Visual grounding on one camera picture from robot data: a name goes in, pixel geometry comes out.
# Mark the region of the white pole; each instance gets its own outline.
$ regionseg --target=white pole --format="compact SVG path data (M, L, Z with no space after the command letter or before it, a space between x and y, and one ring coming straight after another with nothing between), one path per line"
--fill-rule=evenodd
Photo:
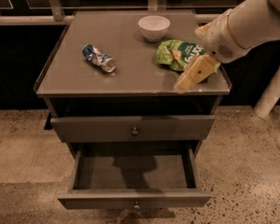
M273 76L270 84L268 85L265 92L260 97L258 103L254 107L255 113L261 117L265 118L274 105L280 98L280 67L278 68L276 74Z

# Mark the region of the table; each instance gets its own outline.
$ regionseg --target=table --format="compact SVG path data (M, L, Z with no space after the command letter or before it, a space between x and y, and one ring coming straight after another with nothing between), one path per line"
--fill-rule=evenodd
M195 156L231 84L223 70L178 94L180 74L157 64L161 43L148 43L137 22L146 15L171 21L163 39L197 43L190 10L79 11L35 84L51 123L76 159L69 209L203 206ZM82 55L92 44L117 62L104 73Z

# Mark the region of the gray tabletop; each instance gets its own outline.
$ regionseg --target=gray tabletop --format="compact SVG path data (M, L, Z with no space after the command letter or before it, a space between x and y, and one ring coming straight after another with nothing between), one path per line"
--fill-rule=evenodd
M190 10L157 13L171 22L170 38L199 43L194 34L197 22ZM180 74L157 64L159 44L142 37L138 21L150 11L81 11L75 15L49 70L36 93L39 97L90 97L179 95L174 91ZM82 49L92 44L113 57L117 68L104 73L86 61ZM230 85L221 71L208 82L183 95L228 94Z

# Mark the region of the floor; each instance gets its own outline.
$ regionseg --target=floor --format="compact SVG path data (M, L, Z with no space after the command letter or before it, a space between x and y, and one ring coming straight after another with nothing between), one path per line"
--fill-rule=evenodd
M250 106L221 106L196 158L201 208L66 210L73 159L47 110L0 111L0 223L280 223L280 106L260 119Z

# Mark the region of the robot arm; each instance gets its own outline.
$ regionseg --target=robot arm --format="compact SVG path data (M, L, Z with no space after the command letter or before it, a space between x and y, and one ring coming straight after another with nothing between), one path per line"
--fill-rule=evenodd
M214 67L217 62L230 63L262 43L280 40L280 0L245 0L198 28L195 33L202 40L207 66L210 61ZM203 68L202 59L198 63L197 59L192 61L190 68L175 84L177 91L189 90L197 84L195 81L212 74L209 69Z

